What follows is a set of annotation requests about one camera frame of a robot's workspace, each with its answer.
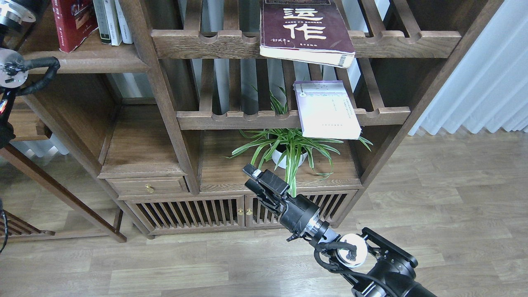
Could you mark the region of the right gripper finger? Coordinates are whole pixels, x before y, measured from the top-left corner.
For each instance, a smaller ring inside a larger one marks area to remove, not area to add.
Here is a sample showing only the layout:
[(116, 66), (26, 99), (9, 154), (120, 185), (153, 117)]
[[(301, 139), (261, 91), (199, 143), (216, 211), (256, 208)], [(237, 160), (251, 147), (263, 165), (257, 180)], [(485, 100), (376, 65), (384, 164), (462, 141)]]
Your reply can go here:
[(243, 167), (243, 172), (253, 180), (259, 180), (262, 177), (263, 172), (254, 167), (251, 164), (247, 164)]
[(245, 182), (245, 186), (254, 194), (256, 194), (257, 197), (265, 198), (265, 190), (262, 188), (262, 186), (260, 186), (260, 184), (258, 184), (257, 181), (247, 180), (247, 182)]

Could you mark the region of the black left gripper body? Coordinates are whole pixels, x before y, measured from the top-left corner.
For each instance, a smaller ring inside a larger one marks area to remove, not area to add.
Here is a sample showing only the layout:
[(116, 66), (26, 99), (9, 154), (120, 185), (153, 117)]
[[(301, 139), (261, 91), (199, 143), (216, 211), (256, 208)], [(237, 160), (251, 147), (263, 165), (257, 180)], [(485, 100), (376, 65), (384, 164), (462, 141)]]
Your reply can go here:
[(2, 0), (0, 19), (2, 25), (15, 26), (41, 19), (48, 0)]

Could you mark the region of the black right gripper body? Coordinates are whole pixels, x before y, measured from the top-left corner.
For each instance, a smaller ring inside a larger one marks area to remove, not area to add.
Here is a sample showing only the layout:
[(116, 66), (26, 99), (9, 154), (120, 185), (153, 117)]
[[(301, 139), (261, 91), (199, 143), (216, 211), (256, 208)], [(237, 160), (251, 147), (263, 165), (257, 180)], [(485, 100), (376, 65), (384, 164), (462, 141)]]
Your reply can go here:
[(289, 184), (269, 170), (263, 171), (257, 181), (265, 190), (265, 198), (260, 203), (272, 214), (277, 215), (280, 224), (294, 236), (313, 236), (318, 232), (319, 207), (304, 195), (296, 197), (288, 193)]

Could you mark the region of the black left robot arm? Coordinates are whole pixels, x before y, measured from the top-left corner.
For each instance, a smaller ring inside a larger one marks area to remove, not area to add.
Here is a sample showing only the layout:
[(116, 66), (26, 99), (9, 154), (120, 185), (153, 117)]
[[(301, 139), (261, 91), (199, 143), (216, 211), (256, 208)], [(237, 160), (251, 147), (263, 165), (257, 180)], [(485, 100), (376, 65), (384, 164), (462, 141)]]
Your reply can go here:
[[(33, 23), (41, 19), (46, 5), (45, 0), (2, 0), (0, 2), (1, 40), (4, 40), (10, 30), (21, 32), (24, 22)], [(2, 149), (15, 139), (14, 128), (8, 122), (15, 98), (42, 90), (55, 78), (60, 66), (56, 57), (25, 60), (17, 51), (1, 46), (0, 147)], [(47, 68), (44, 77), (22, 88), (21, 85), (28, 79), (29, 70), (38, 68)]]

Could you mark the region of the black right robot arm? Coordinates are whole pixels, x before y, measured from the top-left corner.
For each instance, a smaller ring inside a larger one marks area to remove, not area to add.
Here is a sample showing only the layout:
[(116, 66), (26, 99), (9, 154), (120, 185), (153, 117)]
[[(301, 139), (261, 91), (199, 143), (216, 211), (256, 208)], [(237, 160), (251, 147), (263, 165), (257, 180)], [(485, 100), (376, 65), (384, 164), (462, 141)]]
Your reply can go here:
[(351, 284), (355, 297), (432, 297), (434, 294), (415, 280), (417, 260), (370, 228), (361, 234), (341, 235), (319, 218), (319, 207), (298, 194), (289, 194), (289, 184), (265, 170), (247, 164), (250, 178), (245, 186), (260, 203), (278, 217), (292, 235), (314, 248), (316, 262), (328, 272), (339, 274)]

